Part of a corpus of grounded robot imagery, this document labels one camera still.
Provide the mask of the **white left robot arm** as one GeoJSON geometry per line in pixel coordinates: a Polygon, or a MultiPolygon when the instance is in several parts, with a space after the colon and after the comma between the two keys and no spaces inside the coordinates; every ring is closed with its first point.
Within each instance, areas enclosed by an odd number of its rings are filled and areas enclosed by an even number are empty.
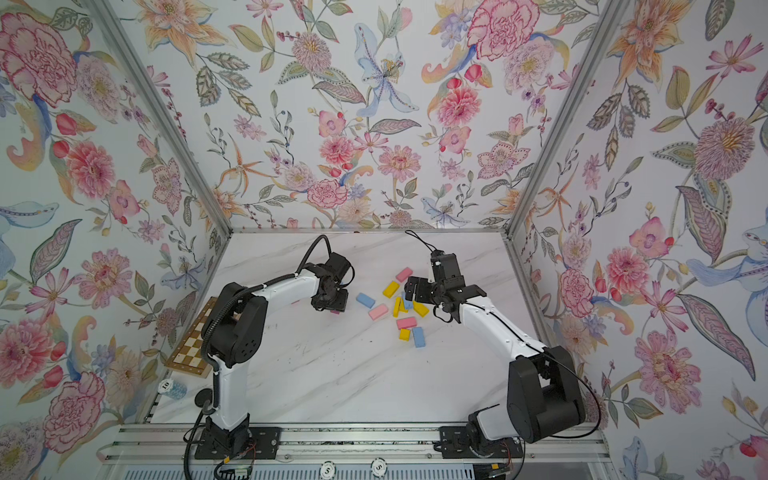
{"type": "Polygon", "coordinates": [[[238,453],[248,442],[248,364],[262,344],[268,315],[303,299],[317,311],[342,312],[349,296],[344,278],[354,273],[350,261],[333,252],[324,263],[307,263],[259,285],[223,287],[203,327],[201,347],[213,371],[205,433],[219,448],[238,453]]]}

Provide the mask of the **pink rectangular block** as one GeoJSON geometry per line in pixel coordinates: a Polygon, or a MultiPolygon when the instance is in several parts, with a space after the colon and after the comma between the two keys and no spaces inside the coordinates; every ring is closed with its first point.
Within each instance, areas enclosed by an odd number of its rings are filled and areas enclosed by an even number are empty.
{"type": "Polygon", "coordinates": [[[413,270],[406,267],[396,275],[396,280],[400,283],[406,282],[412,274],[413,270]]]}

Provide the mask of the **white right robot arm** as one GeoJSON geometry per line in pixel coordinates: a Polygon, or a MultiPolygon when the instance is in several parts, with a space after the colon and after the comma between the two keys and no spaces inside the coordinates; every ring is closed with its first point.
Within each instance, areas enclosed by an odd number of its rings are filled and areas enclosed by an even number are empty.
{"type": "Polygon", "coordinates": [[[410,276],[406,298],[449,315],[477,335],[507,362],[504,404],[468,416],[465,432],[478,454],[494,442],[521,439],[527,444],[555,438],[582,424],[587,412],[581,379],[568,352],[548,347],[508,319],[477,285],[468,285],[456,255],[430,254],[432,277],[410,276]]]}

